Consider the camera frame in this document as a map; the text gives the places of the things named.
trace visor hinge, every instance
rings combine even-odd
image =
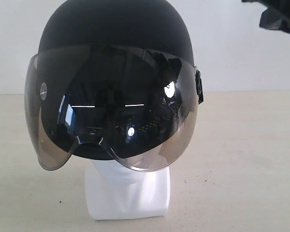
[[[199,96],[199,104],[201,104],[203,99],[203,86],[202,86],[202,79],[201,79],[201,72],[197,69],[195,74],[195,83],[196,83],[196,89],[197,94]]]

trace helmet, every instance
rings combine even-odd
[[[25,113],[40,165],[71,155],[150,172],[190,143],[200,72],[188,30],[166,0],[68,0],[29,63]]]

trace black object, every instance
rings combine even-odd
[[[41,166],[72,154],[138,171],[174,162],[203,102],[184,21],[166,0],[68,0],[29,64],[25,112]]]
[[[290,0],[242,0],[242,2],[259,2],[268,7],[261,15],[260,28],[290,34]]]

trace beige floor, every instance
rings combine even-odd
[[[290,232],[290,92],[205,95],[166,217],[92,220],[87,162],[42,170],[23,96],[0,96],[0,232]]]

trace tinted visor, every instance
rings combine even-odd
[[[39,162],[52,171],[74,154],[137,171],[165,168],[193,135],[196,89],[194,67],[159,51],[75,46],[40,53],[25,87]]]

